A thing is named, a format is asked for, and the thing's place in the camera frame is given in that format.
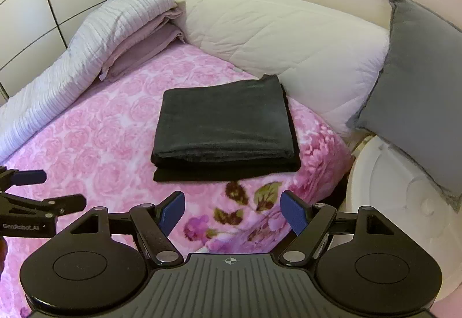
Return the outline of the person left hand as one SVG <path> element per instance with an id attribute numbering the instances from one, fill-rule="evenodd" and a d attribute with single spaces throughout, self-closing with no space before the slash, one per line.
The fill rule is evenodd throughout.
<path id="1" fill-rule="evenodd" d="M 5 268 L 5 259 L 8 254 L 8 244 L 4 237 L 0 237 L 0 274 Z"/>

